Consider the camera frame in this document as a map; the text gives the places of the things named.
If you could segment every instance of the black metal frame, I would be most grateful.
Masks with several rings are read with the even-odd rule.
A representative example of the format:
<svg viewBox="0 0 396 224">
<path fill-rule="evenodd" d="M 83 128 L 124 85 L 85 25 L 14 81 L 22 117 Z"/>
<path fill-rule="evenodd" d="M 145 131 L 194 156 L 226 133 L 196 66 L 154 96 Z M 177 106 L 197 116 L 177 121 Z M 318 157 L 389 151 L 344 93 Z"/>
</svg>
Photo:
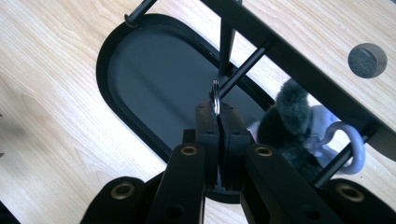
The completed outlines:
<svg viewBox="0 0 396 224">
<path fill-rule="evenodd" d="M 155 2 L 145 0 L 125 16 L 126 24 L 138 27 L 139 18 Z M 265 54 L 338 118 L 358 129 L 366 142 L 396 160 L 395 132 L 241 7 L 241 1 L 202 2 L 221 17 L 215 63 L 219 74 L 229 79 L 221 86 L 219 98 L 235 85 L 257 97 L 252 90 L 255 85 L 245 74 Z M 235 31 L 258 48 L 238 69 L 230 64 Z M 184 143 L 172 151 L 163 174 L 148 183 L 131 177 L 113 180 L 93 200 L 82 222 L 202 223 L 205 196 L 216 186 L 241 192 L 240 203 L 251 223 L 396 222 L 394 211 L 367 189 L 347 180 L 329 180 L 352 156 L 349 147 L 313 183 L 306 183 L 275 148 L 253 144 L 233 106 L 221 104 L 217 116 L 211 104 L 197 106 L 195 129 L 184 132 Z"/>
</svg>

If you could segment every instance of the round hole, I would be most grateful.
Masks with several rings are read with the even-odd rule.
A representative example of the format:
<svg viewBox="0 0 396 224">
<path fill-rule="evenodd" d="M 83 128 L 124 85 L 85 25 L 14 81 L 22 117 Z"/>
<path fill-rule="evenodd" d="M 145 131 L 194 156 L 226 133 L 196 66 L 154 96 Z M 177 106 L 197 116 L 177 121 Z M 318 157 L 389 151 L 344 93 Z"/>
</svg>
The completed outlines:
<svg viewBox="0 0 396 224">
<path fill-rule="evenodd" d="M 269 157 L 272 156 L 272 151 L 266 147 L 257 147 L 254 150 L 259 156 Z"/>
<path fill-rule="evenodd" d="M 347 184 L 339 184 L 335 190 L 344 198 L 358 203 L 364 200 L 364 194 L 360 190 L 352 188 Z"/>
<path fill-rule="evenodd" d="M 170 219 L 178 219 L 183 216 L 184 209 L 180 204 L 174 204 L 166 209 L 165 214 Z"/>
<path fill-rule="evenodd" d="M 321 218 L 320 212 L 312 205 L 304 205 L 301 207 L 303 214 L 312 220 L 319 220 Z"/>
<path fill-rule="evenodd" d="M 186 156 L 195 155 L 197 152 L 198 152 L 198 149 L 196 147 L 183 147 L 181 149 L 181 153 L 183 153 Z"/>
<path fill-rule="evenodd" d="M 134 194 L 134 185 L 131 183 L 120 183 L 111 190 L 111 196 L 117 200 L 122 200 Z"/>
<path fill-rule="evenodd" d="M 347 62 L 350 70 L 359 77 L 372 78 L 387 68 L 388 58 L 384 50 L 371 43 L 360 44 L 349 52 Z"/>
</svg>

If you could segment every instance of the circular hole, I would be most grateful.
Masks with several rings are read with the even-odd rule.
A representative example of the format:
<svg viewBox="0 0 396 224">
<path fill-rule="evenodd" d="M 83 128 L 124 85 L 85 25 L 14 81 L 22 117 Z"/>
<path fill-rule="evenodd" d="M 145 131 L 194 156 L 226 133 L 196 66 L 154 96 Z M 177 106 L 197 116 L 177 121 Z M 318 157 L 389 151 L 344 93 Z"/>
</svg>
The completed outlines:
<svg viewBox="0 0 396 224">
<path fill-rule="evenodd" d="M 339 184 L 335 188 L 335 190 L 344 198 L 352 201 L 352 202 L 361 202 L 364 200 L 364 194 L 355 188 L 352 188 L 351 186 L 347 184 Z"/>
<path fill-rule="evenodd" d="M 271 155 L 272 155 L 271 149 L 266 148 L 266 147 L 257 147 L 257 148 L 255 149 L 255 151 L 256 151 L 257 154 L 259 154 L 259 156 L 268 157 L 268 156 L 271 156 Z"/>
<path fill-rule="evenodd" d="M 186 156 L 195 155 L 197 152 L 198 149 L 196 147 L 183 147 L 181 149 L 181 153 L 183 153 Z"/>
<path fill-rule="evenodd" d="M 183 206 L 181 206 L 180 204 L 174 204 L 171 207 L 169 207 L 168 209 L 166 209 L 166 216 L 170 219 L 178 219 L 181 218 L 181 216 L 183 216 L 184 213 L 184 209 Z"/>
<path fill-rule="evenodd" d="M 347 62 L 350 70 L 359 77 L 372 78 L 387 68 L 388 58 L 384 50 L 371 43 L 360 44 L 349 52 Z"/>
<path fill-rule="evenodd" d="M 134 185 L 131 183 L 120 183 L 111 190 L 111 196 L 117 200 L 122 200 L 134 194 Z"/>
<path fill-rule="evenodd" d="M 320 212 L 312 205 L 304 205 L 301 211 L 306 217 L 312 220 L 319 220 L 321 218 Z"/>
</svg>

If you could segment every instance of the grey fluffy object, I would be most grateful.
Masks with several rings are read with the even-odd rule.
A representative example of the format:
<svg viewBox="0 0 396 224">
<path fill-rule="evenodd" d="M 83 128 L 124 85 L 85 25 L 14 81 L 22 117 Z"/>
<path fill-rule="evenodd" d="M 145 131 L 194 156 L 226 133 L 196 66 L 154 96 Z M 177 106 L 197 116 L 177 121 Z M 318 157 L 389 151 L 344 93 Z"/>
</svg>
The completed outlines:
<svg viewBox="0 0 396 224">
<path fill-rule="evenodd" d="M 277 148 L 286 161 L 310 181 L 321 167 L 304 148 L 311 115 L 307 94 L 293 79 L 285 82 L 276 97 L 276 105 L 266 111 L 257 137 L 261 144 Z"/>
</svg>

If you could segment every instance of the wooden table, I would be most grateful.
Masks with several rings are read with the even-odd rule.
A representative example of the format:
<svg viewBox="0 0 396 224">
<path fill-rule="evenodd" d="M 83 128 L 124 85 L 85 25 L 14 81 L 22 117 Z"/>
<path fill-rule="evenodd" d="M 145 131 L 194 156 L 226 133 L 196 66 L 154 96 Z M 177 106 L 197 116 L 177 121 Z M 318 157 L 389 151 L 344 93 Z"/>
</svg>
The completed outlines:
<svg viewBox="0 0 396 224">
<path fill-rule="evenodd" d="M 148 180 L 165 164 L 107 107 L 95 80 L 108 34 L 138 1 L 0 1 L 0 201 L 22 223 L 77 223 L 108 181 Z M 396 130 L 396 5 L 390 1 L 246 1 L 256 15 L 372 113 Z M 150 12 L 176 17 L 219 45 L 219 18 L 197 0 L 161 0 Z M 359 43 L 388 54 L 385 73 L 347 68 Z M 237 36 L 233 62 L 253 47 Z M 250 76 L 272 96 L 287 76 L 263 59 Z M 367 146 L 349 178 L 396 209 L 396 163 Z M 206 202 L 205 222 L 244 223 L 238 205 Z"/>
</svg>

